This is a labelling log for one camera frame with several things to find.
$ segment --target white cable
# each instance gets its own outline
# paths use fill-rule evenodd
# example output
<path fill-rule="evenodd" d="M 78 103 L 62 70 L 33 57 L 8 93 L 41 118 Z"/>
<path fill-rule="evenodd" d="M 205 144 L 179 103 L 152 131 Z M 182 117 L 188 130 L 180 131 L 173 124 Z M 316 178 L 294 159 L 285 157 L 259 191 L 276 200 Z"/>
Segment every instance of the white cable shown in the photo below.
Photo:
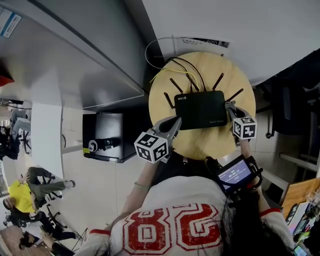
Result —
<path fill-rule="evenodd" d="M 162 39 L 179 39 L 179 38 L 188 38 L 188 37 L 182 37 L 182 36 L 178 36 L 178 37 L 167 36 L 167 37 L 157 38 L 157 39 L 151 41 L 151 42 L 146 46 L 145 51 L 144 51 L 144 58 L 145 58 L 146 62 L 148 62 L 148 64 L 151 65 L 152 67 L 154 67 L 154 68 L 156 68 L 156 69 L 158 69 L 158 70 L 162 70 L 163 67 L 158 67 L 158 66 L 152 65 L 152 64 L 149 62 L 149 60 L 148 60 L 148 58 L 147 58 L 147 49 L 148 49 L 148 47 L 149 47 L 152 43 L 154 43 L 155 41 L 159 41 L 159 40 L 162 40 Z"/>

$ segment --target round wooden table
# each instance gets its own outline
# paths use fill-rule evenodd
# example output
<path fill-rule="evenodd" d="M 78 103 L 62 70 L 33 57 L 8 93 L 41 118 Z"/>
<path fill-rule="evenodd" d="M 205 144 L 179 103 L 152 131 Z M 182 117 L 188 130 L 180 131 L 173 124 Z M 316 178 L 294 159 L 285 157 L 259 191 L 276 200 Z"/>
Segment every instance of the round wooden table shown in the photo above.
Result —
<path fill-rule="evenodd" d="M 230 60 L 221 57 L 214 53 L 208 52 L 192 52 L 181 55 L 179 58 L 191 62 L 201 73 L 207 91 L 211 91 L 215 82 L 221 73 L 224 76 L 216 91 L 223 91 L 224 98 L 228 99 L 241 88 L 244 89 L 233 100 L 236 101 L 236 106 L 249 112 L 251 116 L 256 114 L 256 101 L 252 87 L 246 75 Z M 175 61 L 182 64 L 188 72 L 192 72 L 199 84 L 201 92 L 204 91 L 201 79 L 193 67 L 185 61 L 175 59 Z M 170 61 L 164 66 L 164 69 L 173 69 L 177 71 L 184 71 L 181 66 L 173 61 Z M 190 92 L 190 81 L 184 73 L 177 73 L 166 70 L 159 74 L 151 87 L 149 96 L 149 113 L 153 124 L 159 120 L 175 116 L 175 109 L 171 109 L 164 92 L 168 93 L 172 104 L 174 104 L 174 96 L 180 94 L 176 87 L 170 82 L 173 78 L 175 82 L 181 87 L 183 93 Z M 229 121 L 226 126 L 180 130 L 178 136 L 173 141 L 173 147 L 178 154 L 195 160 L 204 160 L 207 156 L 214 159 L 224 157 L 236 148 L 233 135 L 230 131 L 231 123 Z"/>

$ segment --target black router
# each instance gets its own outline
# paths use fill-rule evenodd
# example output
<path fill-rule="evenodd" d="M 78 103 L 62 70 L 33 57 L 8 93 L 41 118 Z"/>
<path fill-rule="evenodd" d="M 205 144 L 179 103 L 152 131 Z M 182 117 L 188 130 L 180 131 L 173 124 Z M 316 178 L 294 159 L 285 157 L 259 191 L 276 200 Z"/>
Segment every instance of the black router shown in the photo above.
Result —
<path fill-rule="evenodd" d="M 182 125 L 180 130 L 191 130 L 209 127 L 225 126 L 228 123 L 227 111 L 225 108 L 225 102 L 231 101 L 235 96 L 241 93 L 244 89 L 239 90 L 228 100 L 225 100 L 225 95 L 221 90 L 215 90 L 218 83 L 223 78 L 224 73 L 220 75 L 212 91 L 199 92 L 199 88 L 196 86 L 192 78 L 187 74 L 191 84 L 195 87 L 195 93 L 192 92 L 190 87 L 190 93 L 183 93 L 182 89 L 177 83 L 170 78 L 173 85 L 180 91 L 181 94 L 174 96 L 174 105 L 172 105 L 168 94 L 165 92 L 170 107 L 175 108 L 175 114 L 182 119 Z"/>

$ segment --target red number print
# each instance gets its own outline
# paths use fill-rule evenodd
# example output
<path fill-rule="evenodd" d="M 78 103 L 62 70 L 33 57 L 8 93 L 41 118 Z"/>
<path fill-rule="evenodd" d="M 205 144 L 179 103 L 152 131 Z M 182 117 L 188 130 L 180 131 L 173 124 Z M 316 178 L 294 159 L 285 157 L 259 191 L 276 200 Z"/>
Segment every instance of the red number print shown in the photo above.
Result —
<path fill-rule="evenodd" d="M 174 218 L 178 246 L 192 251 L 220 244 L 219 222 L 214 220 L 218 211 L 213 205 L 191 203 L 179 208 L 181 212 Z"/>
<path fill-rule="evenodd" d="M 167 208 L 135 212 L 123 225 L 123 250 L 131 255 L 163 255 L 171 246 Z"/>

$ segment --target bracelet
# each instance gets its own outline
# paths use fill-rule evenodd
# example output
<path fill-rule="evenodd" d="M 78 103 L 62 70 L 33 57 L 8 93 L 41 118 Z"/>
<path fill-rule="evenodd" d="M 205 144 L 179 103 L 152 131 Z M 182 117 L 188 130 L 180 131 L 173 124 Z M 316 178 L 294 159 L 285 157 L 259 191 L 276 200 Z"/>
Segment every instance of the bracelet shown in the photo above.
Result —
<path fill-rule="evenodd" d="M 149 190 L 151 188 L 151 186 L 142 186 L 137 182 L 135 182 L 134 185 L 137 186 L 139 189 L 144 189 L 144 190 Z"/>

